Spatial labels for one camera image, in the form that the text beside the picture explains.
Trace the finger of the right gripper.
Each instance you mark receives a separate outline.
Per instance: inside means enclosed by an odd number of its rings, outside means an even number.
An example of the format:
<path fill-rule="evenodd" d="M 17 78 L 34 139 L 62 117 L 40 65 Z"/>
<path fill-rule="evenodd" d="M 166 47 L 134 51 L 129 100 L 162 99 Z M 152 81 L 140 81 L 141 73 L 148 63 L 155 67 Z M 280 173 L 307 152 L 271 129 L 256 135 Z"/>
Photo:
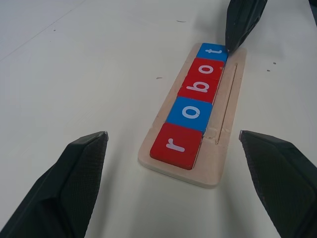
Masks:
<path fill-rule="evenodd" d="M 234 52 L 240 45 L 245 30 L 245 0 L 230 0 L 226 14 L 225 46 Z"/>
<path fill-rule="evenodd" d="M 245 3 L 245 13 L 243 18 L 243 20 L 245 20 L 245 30 L 241 39 L 241 44 L 246 40 L 247 36 L 259 22 L 267 0 L 245 0 Z"/>

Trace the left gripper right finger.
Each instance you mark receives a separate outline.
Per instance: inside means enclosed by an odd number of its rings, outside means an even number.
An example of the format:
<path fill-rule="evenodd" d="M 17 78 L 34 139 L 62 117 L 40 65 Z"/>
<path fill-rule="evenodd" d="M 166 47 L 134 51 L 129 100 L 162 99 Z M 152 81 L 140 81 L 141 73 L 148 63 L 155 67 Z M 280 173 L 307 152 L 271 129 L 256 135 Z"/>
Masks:
<path fill-rule="evenodd" d="M 317 167 L 292 143 L 242 130 L 256 193 L 281 238 L 317 238 Z"/>

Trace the blue letter o block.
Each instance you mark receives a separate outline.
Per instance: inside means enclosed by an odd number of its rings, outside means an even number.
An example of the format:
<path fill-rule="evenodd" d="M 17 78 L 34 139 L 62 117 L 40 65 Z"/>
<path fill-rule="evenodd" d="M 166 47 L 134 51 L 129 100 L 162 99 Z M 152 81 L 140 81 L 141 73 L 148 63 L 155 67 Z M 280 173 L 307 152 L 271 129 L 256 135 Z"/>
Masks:
<path fill-rule="evenodd" d="M 166 122 L 205 133 L 212 104 L 186 97 L 177 97 Z"/>

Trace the blue letter t block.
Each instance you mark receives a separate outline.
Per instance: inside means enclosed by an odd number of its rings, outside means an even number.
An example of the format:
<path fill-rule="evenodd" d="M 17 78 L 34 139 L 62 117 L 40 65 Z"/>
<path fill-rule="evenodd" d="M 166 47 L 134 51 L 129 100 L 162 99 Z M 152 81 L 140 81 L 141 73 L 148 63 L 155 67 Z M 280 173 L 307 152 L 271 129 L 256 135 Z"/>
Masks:
<path fill-rule="evenodd" d="M 202 43 L 196 57 L 226 62 L 228 58 L 228 52 L 223 45 Z"/>

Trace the red letter o block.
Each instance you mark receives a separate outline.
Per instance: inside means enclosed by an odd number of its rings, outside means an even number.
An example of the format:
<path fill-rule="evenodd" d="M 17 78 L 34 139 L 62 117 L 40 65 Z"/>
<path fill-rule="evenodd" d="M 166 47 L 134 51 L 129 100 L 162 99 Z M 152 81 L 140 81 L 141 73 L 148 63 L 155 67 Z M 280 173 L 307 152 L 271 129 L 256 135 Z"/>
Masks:
<path fill-rule="evenodd" d="M 223 68 L 223 61 L 195 58 L 187 75 L 198 79 L 220 80 Z"/>

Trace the wooden letter tray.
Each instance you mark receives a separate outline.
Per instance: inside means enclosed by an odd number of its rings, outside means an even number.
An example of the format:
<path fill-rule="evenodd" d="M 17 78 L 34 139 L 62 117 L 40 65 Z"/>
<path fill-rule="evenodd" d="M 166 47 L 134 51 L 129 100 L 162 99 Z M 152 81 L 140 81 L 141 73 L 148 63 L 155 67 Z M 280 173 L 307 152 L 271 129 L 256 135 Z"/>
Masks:
<path fill-rule="evenodd" d="M 139 149 L 138 161 L 144 167 L 158 173 L 200 187 L 214 188 L 219 184 L 223 174 L 246 62 L 247 50 L 245 48 L 238 48 L 229 56 L 216 92 L 215 105 L 212 108 L 193 168 L 191 170 L 182 169 L 150 157 L 150 148 L 158 136 L 164 120 L 167 119 L 172 104 L 176 100 L 177 91 L 181 88 L 185 74 L 188 72 L 190 64 L 194 61 L 195 54 L 198 53 L 201 45 L 201 43 L 196 43 L 188 54 Z"/>

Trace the red letter b block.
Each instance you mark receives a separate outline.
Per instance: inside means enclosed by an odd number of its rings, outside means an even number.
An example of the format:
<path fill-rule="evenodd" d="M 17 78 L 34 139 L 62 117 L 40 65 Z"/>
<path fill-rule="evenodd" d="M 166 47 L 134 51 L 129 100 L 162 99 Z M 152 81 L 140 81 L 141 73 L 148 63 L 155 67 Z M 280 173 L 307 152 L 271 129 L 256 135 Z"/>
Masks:
<path fill-rule="evenodd" d="M 212 78 L 199 78 L 197 76 L 186 76 L 177 96 L 213 103 L 219 80 Z"/>

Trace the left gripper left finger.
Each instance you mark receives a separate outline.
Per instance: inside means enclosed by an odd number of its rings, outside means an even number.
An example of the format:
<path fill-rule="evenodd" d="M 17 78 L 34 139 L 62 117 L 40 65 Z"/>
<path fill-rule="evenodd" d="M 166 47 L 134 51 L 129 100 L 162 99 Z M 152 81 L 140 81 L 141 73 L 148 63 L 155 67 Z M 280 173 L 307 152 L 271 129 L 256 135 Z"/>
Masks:
<path fill-rule="evenodd" d="M 99 194 L 108 133 L 69 143 L 0 231 L 0 238 L 84 238 Z"/>

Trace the red letter r block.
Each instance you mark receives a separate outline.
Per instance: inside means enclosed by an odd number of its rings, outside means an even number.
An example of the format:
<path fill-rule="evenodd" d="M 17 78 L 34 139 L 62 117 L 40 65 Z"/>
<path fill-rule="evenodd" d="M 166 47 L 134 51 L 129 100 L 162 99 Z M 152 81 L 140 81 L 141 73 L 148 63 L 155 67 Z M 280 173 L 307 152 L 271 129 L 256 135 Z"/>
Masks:
<path fill-rule="evenodd" d="M 201 140 L 200 131 L 165 122 L 150 149 L 150 156 L 161 162 L 191 170 Z"/>

